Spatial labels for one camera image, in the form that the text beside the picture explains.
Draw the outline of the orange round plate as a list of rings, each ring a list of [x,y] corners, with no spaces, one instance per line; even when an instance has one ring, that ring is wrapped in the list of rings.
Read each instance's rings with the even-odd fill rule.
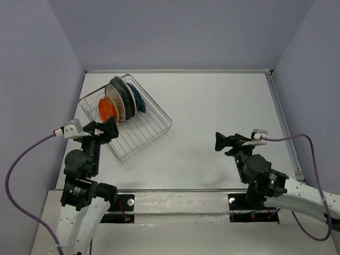
[[[113,101],[108,96],[105,96],[99,100],[98,110],[99,116],[103,122],[105,122],[111,116],[115,116],[116,119],[116,111]]]

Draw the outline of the cream round plate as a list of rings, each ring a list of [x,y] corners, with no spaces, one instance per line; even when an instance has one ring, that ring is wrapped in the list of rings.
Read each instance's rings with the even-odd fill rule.
[[[113,102],[113,105],[114,105],[114,108],[115,108],[115,111],[116,111],[116,124],[118,124],[120,122],[120,117],[121,117],[121,113],[120,113],[120,108],[119,106],[117,105],[116,102]]]

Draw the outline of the white sunburst pattern plate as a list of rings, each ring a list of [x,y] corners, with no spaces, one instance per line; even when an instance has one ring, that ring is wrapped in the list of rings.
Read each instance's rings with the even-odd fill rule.
[[[126,118],[126,112],[125,112],[125,106],[123,104],[122,97],[111,84],[106,85],[105,95],[108,96],[115,103],[118,113],[119,113],[119,122],[123,123]]]

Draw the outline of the dark blue leaf plate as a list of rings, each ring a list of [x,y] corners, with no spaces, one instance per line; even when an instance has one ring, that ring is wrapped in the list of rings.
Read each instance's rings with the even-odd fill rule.
[[[146,103],[144,101],[144,98],[142,97],[142,95],[139,93],[138,89],[131,83],[129,83],[129,86],[131,88],[131,90],[133,91],[136,101],[138,102],[137,104],[137,109],[138,111],[142,112],[142,113],[146,113]]]

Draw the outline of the teal speckled round plate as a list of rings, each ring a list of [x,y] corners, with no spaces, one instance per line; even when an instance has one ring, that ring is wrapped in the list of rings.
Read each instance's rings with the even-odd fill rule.
[[[109,82],[118,92],[122,98],[123,105],[125,107],[125,119],[129,120],[132,117],[132,108],[128,97],[127,88],[123,85],[122,80],[115,76]]]

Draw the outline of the red teal floral plate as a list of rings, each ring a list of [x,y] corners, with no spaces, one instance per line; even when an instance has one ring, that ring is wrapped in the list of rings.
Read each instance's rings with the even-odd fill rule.
[[[129,93],[130,93],[130,96],[131,96],[131,108],[132,108],[132,114],[131,114],[131,117],[135,117],[136,116],[136,113],[137,113],[137,104],[136,104],[136,99],[135,99],[135,95],[132,91],[132,89],[130,88],[129,84],[128,83],[125,83]]]

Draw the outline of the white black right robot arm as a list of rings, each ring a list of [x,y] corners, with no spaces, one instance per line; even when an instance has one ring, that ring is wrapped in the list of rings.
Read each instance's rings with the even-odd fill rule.
[[[199,214],[254,213],[259,221],[277,209],[322,222],[339,217],[339,196],[296,181],[283,146],[243,146],[221,134],[234,129],[227,121],[190,117],[126,163],[104,146],[99,179],[134,193],[134,210],[148,214],[193,207]]]

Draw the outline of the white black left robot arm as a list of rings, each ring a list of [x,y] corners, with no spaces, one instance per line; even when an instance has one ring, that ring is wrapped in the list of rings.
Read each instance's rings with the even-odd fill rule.
[[[49,253],[86,254],[105,212],[117,205],[117,187],[92,178],[99,172],[101,145],[117,138],[118,129],[114,117],[103,123],[91,121],[85,126],[73,119],[54,133],[79,142],[81,148],[70,151],[64,159],[57,240]]]

